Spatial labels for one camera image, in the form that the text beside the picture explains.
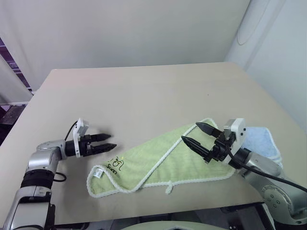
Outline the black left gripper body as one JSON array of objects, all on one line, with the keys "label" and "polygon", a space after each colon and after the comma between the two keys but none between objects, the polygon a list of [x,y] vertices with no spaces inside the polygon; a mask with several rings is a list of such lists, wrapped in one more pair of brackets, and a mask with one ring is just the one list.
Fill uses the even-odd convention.
[{"label": "black left gripper body", "polygon": [[95,155],[94,146],[92,146],[92,142],[96,141],[96,135],[84,135],[80,137],[79,140],[79,151],[80,155],[83,157]]}]

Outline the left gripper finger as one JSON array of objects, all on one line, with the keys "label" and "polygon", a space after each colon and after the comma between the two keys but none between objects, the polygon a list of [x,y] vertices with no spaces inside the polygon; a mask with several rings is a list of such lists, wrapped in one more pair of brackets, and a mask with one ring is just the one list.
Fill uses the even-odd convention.
[{"label": "left gripper finger", "polygon": [[99,146],[94,146],[94,153],[95,154],[100,154],[100,153],[104,153],[104,152],[109,152],[112,149],[114,149],[117,146],[117,144],[113,144],[113,143],[106,143],[106,144],[102,144]]},{"label": "left gripper finger", "polygon": [[95,134],[95,135],[92,135],[92,142],[104,141],[104,140],[106,140],[110,137],[111,137],[111,135],[109,135],[109,134],[104,134],[104,133]]}]

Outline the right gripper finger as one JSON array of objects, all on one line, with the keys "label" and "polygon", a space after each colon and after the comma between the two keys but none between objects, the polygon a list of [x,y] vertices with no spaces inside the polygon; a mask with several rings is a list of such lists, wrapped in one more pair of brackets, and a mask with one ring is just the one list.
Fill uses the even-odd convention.
[{"label": "right gripper finger", "polygon": [[181,136],[181,139],[192,151],[200,155],[205,161],[211,160],[209,156],[210,151],[203,147],[198,141],[186,136]]},{"label": "right gripper finger", "polygon": [[216,129],[215,127],[204,123],[204,122],[196,122],[197,127],[203,131],[204,133],[206,133],[209,136],[213,136],[215,138],[218,138],[221,134],[222,131]]}]

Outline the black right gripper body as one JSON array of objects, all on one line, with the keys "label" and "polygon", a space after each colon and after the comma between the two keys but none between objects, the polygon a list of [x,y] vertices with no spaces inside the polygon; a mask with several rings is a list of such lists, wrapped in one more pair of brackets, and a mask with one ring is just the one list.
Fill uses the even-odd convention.
[{"label": "black right gripper body", "polygon": [[226,136],[222,131],[212,131],[209,135],[216,139],[214,141],[214,146],[209,150],[209,153],[205,157],[205,161],[209,163],[213,159],[228,164],[231,160],[229,155],[231,152],[231,146],[236,140],[235,133],[230,132],[230,134]]}]

